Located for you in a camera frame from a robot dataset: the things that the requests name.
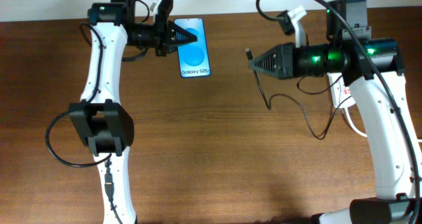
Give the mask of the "blue Galaxy smartphone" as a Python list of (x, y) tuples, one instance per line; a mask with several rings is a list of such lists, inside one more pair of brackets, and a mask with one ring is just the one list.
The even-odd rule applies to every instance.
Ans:
[(202, 18), (177, 18), (175, 23), (194, 34), (197, 41), (178, 47), (179, 69), (182, 78), (210, 76), (210, 61)]

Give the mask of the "white power strip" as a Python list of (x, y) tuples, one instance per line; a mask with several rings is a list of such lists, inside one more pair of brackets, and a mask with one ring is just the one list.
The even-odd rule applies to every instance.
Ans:
[(355, 100), (350, 98), (350, 89), (344, 84), (344, 79), (340, 72), (328, 73), (330, 93), (334, 108), (344, 109), (355, 105)]

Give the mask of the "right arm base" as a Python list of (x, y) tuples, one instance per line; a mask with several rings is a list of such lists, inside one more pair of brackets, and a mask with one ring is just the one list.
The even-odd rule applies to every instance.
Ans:
[(421, 200), (381, 200), (364, 198), (353, 200), (346, 209), (315, 214), (314, 224), (394, 224), (418, 223)]

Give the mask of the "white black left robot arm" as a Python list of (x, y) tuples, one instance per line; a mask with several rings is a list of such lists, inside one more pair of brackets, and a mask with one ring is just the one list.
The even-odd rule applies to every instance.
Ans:
[(104, 203), (104, 223), (136, 223), (131, 200), (129, 152), (135, 129), (131, 116), (121, 105), (119, 81), (127, 46), (148, 49), (165, 57), (177, 48), (195, 42), (196, 36), (169, 20), (173, 0), (152, 5), (152, 23), (136, 22), (138, 0), (111, 0), (94, 3), (88, 10), (92, 35), (90, 68), (80, 102), (69, 106), (70, 118), (83, 145), (93, 155), (92, 166), (100, 176)]

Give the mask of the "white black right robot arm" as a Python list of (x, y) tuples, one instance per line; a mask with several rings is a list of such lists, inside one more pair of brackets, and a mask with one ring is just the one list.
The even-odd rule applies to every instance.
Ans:
[(323, 1), (327, 43), (310, 45), (300, 23), (303, 7), (275, 17), (293, 43), (280, 44), (249, 68), (284, 80), (340, 73), (357, 105), (373, 160), (376, 195), (348, 208), (313, 215), (310, 223), (420, 223), (421, 149), (406, 100), (405, 66), (398, 44), (372, 39), (366, 0)]

